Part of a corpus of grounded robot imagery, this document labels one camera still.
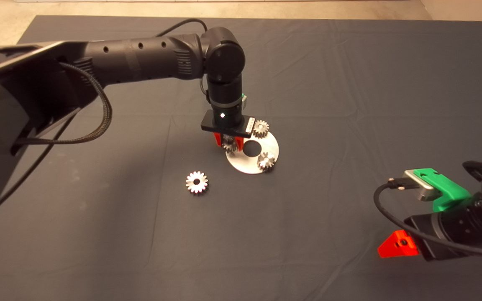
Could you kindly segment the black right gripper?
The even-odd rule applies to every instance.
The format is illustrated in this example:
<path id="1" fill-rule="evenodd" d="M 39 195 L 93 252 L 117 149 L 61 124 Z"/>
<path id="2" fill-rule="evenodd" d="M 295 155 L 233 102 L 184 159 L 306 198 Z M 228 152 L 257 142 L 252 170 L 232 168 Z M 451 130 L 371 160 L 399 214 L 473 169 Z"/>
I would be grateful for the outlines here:
<path id="1" fill-rule="evenodd" d="M 404 223 L 442 240 L 482 248 L 482 206 L 476 202 L 459 204 L 443 212 L 413 215 L 406 218 Z M 379 245 L 377 253 L 381 258 L 411 257 L 421 253 L 426 261 L 468 256 L 463 251 L 436 244 L 417 235 L 410 236 L 404 230 L 394 231 Z"/>

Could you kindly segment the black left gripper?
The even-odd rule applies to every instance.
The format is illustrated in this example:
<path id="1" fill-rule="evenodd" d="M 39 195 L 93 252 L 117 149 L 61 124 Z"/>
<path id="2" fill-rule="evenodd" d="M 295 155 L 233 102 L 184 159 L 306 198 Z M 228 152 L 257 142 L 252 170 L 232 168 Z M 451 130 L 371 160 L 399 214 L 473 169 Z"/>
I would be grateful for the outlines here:
<path id="1" fill-rule="evenodd" d="M 201 129 L 214 132 L 213 136 L 218 147 L 223 146 L 223 135 L 236 137 L 237 151 L 242 152 L 245 138 L 252 136 L 255 123 L 256 119 L 244 115 L 241 107 L 212 108 L 203 116 Z"/>

